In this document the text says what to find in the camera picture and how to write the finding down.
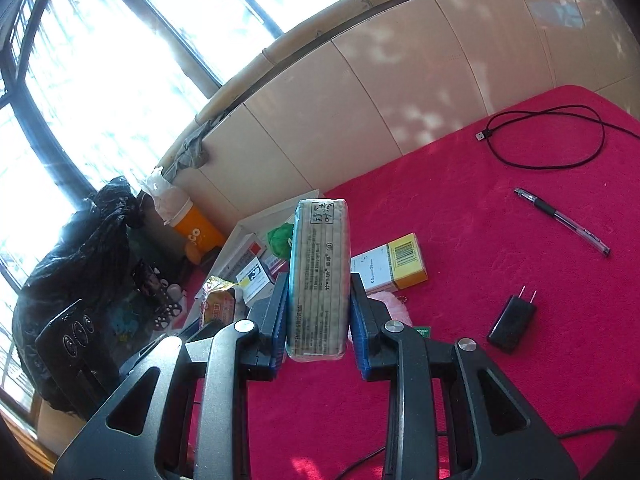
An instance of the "green plush toy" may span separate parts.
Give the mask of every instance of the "green plush toy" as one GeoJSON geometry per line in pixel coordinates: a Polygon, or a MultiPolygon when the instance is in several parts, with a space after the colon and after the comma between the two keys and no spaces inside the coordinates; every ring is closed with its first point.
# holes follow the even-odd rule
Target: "green plush toy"
{"type": "Polygon", "coordinates": [[[291,259],[292,239],[293,224],[282,224],[267,233],[267,243],[271,252],[287,261],[291,259]]]}

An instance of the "power adapter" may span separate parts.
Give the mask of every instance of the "power adapter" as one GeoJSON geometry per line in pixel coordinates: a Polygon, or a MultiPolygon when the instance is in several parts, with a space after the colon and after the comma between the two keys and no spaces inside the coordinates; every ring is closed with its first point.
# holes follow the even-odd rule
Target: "power adapter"
{"type": "Polygon", "coordinates": [[[489,343],[507,354],[511,354],[518,346],[536,311],[533,300],[537,291],[533,293],[529,301],[526,301],[522,299],[524,289],[525,287],[523,286],[519,295],[509,298],[498,321],[495,322],[494,327],[486,337],[489,343]]]}

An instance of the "pen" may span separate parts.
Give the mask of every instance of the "pen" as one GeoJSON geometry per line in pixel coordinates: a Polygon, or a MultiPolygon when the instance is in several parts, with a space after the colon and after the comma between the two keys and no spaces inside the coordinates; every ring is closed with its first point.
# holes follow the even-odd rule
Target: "pen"
{"type": "Polygon", "coordinates": [[[562,225],[565,225],[569,229],[571,229],[571,231],[576,233],[579,237],[587,240],[592,246],[594,246],[602,254],[604,254],[605,256],[609,256],[611,249],[609,249],[605,244],[603,244],[602,241],[596,235],[594,235],[593,233],[590,233],[589,231],[587,231],[587,229],[578,225],[569,217],[563,215],[557,209],[551,207],[544,200],[531,194],[529,191],[524,191],[524,189],[521,189],[519,187],[517,187],[514,191],[516,192],[517,195],[523,197],[523,199],[529,200],[530,202],[532,202],[534,206],[540,209],[540,211],[545,212],[549,216],[552,216],[553,218],[558,220],[562,225]]]}

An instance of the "gray rag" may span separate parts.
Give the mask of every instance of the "gray rag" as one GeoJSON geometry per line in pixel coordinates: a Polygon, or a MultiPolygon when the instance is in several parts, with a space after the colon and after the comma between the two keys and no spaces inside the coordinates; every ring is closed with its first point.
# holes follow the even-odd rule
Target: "gray rag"
{"type": "Polygon", "coordinates": [[[184,168],[201,168],[209,161],[209,153],[202,148],[202,139],[225,117],[225,113],[218,114],[190,134],[174,157],[168,168],[162,171],[162,176],[173,182],[178,171],[184,168]]]}

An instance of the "green tag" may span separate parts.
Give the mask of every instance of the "green tag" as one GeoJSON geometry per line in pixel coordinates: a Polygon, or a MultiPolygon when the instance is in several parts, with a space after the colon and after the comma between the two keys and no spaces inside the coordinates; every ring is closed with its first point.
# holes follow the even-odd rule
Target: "green tag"
{"type": "Polygon", "coordinates": [[[418,333],[425,339],[431,338],[430,326],[414,326],[414,330],[417,330],[418,333]]]}

